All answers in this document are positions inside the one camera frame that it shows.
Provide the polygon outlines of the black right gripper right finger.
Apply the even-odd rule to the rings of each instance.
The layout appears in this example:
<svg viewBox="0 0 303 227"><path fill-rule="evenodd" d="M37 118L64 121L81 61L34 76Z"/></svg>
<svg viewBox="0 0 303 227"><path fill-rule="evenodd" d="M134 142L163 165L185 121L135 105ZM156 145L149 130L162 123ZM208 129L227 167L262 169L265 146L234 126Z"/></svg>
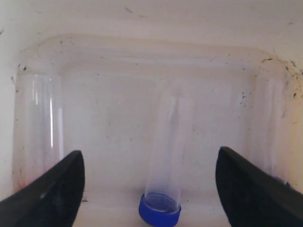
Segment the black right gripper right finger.
<svg viewBox="0 0 303 227"><path fill-rule="evenodd" d="M229 147L219 149L215 182L232 227L303 225L303 195Z"/></svg>

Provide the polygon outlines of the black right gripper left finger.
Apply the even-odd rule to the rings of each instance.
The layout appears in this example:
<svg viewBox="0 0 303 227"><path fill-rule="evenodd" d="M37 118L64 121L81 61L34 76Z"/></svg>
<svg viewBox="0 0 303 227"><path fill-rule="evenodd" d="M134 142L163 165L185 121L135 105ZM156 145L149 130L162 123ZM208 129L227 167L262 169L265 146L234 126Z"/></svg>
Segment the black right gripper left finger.
<svg viewBox="0 0 303 227"><path fill-rule="evenodd" d="M0 202L2 227L71 227L85 187L82 152L72 151L22 190Z"/></svg>

